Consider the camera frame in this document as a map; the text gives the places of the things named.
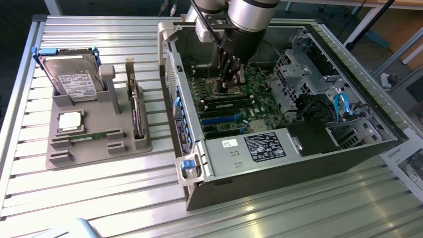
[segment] hard drive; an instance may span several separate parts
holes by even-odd
[[[85,49],[33,49],[34,58],[54,84],[57,95],[69,95],[74,102],[95,100],[107,90],[99,76],[99,51]]]

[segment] floor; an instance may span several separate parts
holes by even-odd
[[[158,16],[162,1],[158,0],[61,0],[59,1],[66,15],[117,15],[117,16]],[[10,95],[14,88],[14,81],[19,69],[22,51],[26,44],[27,32],[34,14],[49,14],[43,0],[2,0],[0,1],[0,29],[8,32],[8,37],[0,38],[0,118],[6,114]],[[190,1],[181,1],[175,15],[186,13],[190,7]],[[278,6],[275,18],[311,18],[321,19],[338,34],[345,24],[353,17],[349,15],[353,7],[323,6],[317,4],[297,3],[291,12],[285,10],[286,2]],[[347,26],[343,34],[339,36],[343,41],[359,23],[354,19]],[[390,50],[382,48],[370,39],[363,38],[358,43],[353,54],[373,72],[393,55]],[[386,72],[397,74],[398,78],[405,78],[410,73],[410,68],[395,61]]]

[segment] hard drive label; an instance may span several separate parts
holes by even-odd
[[[59,79],[71,98],[97,95],[90,73],[61,75]]]
[[[286,156],[275,132],[245,137],[251,158],[255,162]]]

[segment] slotted metal surface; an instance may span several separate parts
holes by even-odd
[[[377,157],[338,175],[186,211],[157,62],[163,20],[171,18],[65,16],[41,24],[42,47],[99,47],[103,63],[115,65],[118,87],[125,59],[137,59],[154,151],[47,171],[53,88],[33,64],[0,182],[0,237],[31,237],[75,218],[86,218],[103,237],[422,237],[422,204]]]

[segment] circuit board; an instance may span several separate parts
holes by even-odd
[[[253,124],[258,121],[265,124],[263,130],[274,129],[281,122],[279,108],[266,83],[266,76],[259,69],[249,66],[245,69],[246,84],[231,87],[227,93],[218,93],[217,80],[219,78],[217,76],[217,73],[210,70],[197,69],[189,79],[206,138],[257,132]],[[219,100],[221,104],[213,112],[206,112],[205,107],[201,106],[207,100]],[[234,107],[237,101],[245,101],[247,104]]]

